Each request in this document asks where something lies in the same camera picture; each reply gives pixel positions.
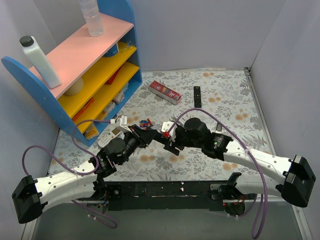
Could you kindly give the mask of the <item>pile of small batteries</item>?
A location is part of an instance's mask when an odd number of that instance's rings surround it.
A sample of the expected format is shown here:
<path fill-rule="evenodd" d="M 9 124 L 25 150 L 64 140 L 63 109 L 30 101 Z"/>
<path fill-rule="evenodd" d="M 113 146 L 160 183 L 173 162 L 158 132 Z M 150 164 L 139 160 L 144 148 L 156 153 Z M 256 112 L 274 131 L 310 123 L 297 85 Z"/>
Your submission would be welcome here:
<path fill-rule="evenodd" d="M 150 127 L 152 127 L 152 126 L 153 126 L 153 123 L 152 123 L 152 121 L 151 121 L 149 118 L 144 119 L 144 120 L 141 120 L 141 121 L 139 122 L 139 127 L 140 127 L 140 128 L 143 128 L 143 129 L 150 128 Z"/>

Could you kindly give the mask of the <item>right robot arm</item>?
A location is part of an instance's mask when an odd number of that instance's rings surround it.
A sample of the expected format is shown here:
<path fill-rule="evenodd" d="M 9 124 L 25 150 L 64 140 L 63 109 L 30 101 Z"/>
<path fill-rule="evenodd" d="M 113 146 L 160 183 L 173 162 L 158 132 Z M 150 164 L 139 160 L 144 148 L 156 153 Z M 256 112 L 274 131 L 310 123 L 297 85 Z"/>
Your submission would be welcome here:
<path fill-rule="evenodd" d="M 316 176 L 305 157 L 287 158 L 250 150 L 227 135 L 211 132 L 198 118 L 190 118 L 184 125 L 163 122 L 161 132 L 168 139 L 169 147 L 176 151 L 197 148 L 209 158 L 258 172 L 257 176 L 232 173 L 226 183 L 212 184 L 210 191 L 214 200 L 263 194 L 281 197 L 297 207 L 308 206 Z"/>

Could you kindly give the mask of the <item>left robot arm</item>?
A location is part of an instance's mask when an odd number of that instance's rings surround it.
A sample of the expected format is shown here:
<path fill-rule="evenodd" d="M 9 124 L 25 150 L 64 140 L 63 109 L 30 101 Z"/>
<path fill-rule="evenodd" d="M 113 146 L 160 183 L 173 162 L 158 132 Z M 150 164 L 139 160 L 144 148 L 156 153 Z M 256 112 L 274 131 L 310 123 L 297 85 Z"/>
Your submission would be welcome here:
<path fill-rule="evenodd" d="M 40 178 L 26 174 L 11 197 L 17 220 L 26 224 L 37 219 L 46 210 L 69 201 L 93 197 L 101 200 L 106 196 L 104 178 L 116 172 L 137 148 L 146 148 L 162 134 L 155 129 L 130 126 L 124 137 L 111 139 L 97 155 L 88 161 L 65 171 Z"/>

